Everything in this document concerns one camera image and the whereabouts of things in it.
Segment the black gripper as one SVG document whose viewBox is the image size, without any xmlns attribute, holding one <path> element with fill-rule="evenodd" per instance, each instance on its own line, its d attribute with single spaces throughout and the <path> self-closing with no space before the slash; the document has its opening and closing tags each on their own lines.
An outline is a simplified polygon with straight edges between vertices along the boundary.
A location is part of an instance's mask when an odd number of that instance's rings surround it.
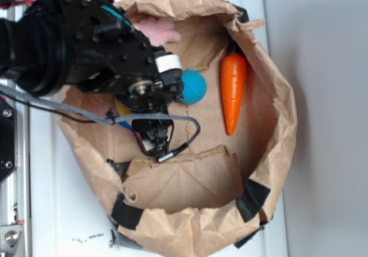
<svg viewBox="0 0 368 257">
<path fill-rule="evenodd" d="M 107 0 L 62 0 L 62 32 L 71 60 L 64 85 L 115 94 L 135 113 L 167 114 L 182 96 L 179 56 L 153 46 Z M 145 155 L 169 152 L 168 127 L 158 124 L 140 136 Z"/>
</svg>

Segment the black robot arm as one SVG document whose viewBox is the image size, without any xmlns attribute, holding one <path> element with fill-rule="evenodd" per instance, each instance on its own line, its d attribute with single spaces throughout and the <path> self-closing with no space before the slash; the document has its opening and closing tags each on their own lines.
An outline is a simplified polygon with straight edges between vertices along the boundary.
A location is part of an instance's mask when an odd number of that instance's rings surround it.
<svg viewBox="0 0 368 257">
<path fill-rule="evenodd" d="M 1 0 L 28 4 L 18 21 L 1 19 L 1 77 L 36 97 L 64 85 L 114 94 L 137 113 L 133 128 L 169 157 L 167 107 L 182 94 L 177 55 L 149 39 L 108 0 Z"/>
</svg>

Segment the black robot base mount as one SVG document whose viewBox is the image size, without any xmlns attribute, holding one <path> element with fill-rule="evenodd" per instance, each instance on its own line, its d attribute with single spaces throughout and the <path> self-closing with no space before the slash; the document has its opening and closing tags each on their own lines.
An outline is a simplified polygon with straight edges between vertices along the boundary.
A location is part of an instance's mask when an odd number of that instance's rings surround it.
<svg viewBox="0 0 368 257">
<path fill-rule="evenodd" d="M 15 110 L 7 103 L 4 97 L 1 97 L 1 184 L 8 179 L 16 168 L 15 115 Z"/>
</svg>

